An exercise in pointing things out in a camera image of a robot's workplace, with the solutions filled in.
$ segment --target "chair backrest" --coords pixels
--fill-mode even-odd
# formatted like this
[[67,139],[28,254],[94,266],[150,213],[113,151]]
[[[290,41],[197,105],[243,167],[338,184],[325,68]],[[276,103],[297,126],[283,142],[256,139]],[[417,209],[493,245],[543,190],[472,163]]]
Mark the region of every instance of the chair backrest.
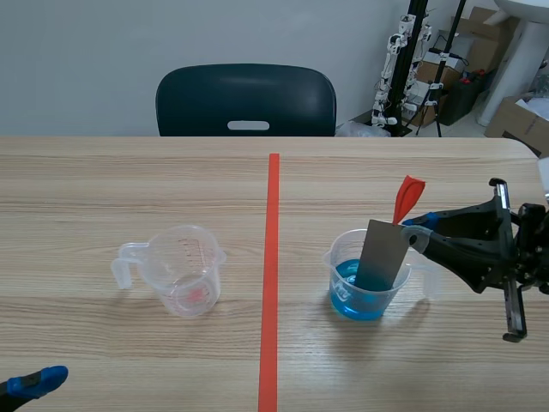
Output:
[[[311,69],[272,64],[213,64],[168,74],[156,94],[161,136],[333,136],[335,91]],[[267,122],[232,130],[230,122]]]

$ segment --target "red handle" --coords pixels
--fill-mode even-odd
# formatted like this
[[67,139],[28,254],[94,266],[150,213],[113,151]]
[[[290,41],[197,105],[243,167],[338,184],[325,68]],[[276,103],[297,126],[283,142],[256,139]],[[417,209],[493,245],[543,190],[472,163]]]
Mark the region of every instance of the red handle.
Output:
[[395,213],[393,214],[394,225],[402,221],[410,210],[412,210],[413,206],[415,206],[421,197],[424,189],[425,182],[423,180],[406,176],[396,195]]

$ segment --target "blue liquid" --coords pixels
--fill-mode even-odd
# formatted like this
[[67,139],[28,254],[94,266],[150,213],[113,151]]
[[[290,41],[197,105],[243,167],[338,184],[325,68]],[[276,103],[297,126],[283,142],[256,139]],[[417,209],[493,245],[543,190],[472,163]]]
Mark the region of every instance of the blue liquid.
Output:
[[[347,283],[354,285],[358,268],[359,260],[352,259],[340,264],[336,270]],[[391,289],[391,286],[387,285],[383,279],[376,278],[375,276],[368,278],[366,286],[368,290],[374,291]],[[341,301],[340,297],[330,289],[330,299],[337,312],[354,320],[374,320],[380,318],[385,312],[387,301],[390,300],[388,295],[360,294],[350,288],[348,291],[352,292],[351,297],[346,301]]]

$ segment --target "plastic measuring cup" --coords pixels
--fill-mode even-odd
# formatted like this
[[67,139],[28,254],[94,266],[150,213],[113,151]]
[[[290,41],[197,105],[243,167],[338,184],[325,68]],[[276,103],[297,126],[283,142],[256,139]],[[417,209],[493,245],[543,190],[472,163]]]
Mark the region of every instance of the plastic measuring cup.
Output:
[[219,299],[219,266],[225,261],[226,254],[209,231],[178,226],[157,234],[148,243],[120,246],[111,269],[118,286],[127,289],[131,288],[130,265],[135,264],[169,312],[196,316]]
[[[412,270],[421,259],[414,249],[409,249],[395,282],[392,287],[388,285],[388,290],[373,292],[356,288],[353,285],[353,275],[356,275],[359,266],[366,232],[366,229],[357,229],[342,234],[323,256],[324,263],[330,269],[329,294],[332,304],[339,313],[355,320],[380,318],[398,291],[406,285]],[[426,265],[417,267],[427,272],[431,271]],[[431,275],[436,274],[425,275],[424,294],[427,297],[432,297],[437,291],[437,278]],[[379,283],[383,280],[371,280],[376,283],[376,289],[379,290]]]

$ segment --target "wooden table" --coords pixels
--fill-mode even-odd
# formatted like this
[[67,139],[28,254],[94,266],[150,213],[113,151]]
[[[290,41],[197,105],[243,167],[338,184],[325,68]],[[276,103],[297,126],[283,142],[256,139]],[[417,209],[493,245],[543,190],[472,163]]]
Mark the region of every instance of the wooden table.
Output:
[[[30,411],[257,411],[268,154],[281,153],[279,411],[546,410],[549,301],[526,297],[513,345],[502,294],[441,270],[439,300],[414,278],[379,322],[338,318],[322,254],[389,219],[406,174],[415,215],[544,203],[536,159],[497,139],[0,138],[0,377],[63,364],[69,379]],[[119,291],[117,248],[178,224],[228,255],[214,309],[178,318],[142,280]]]

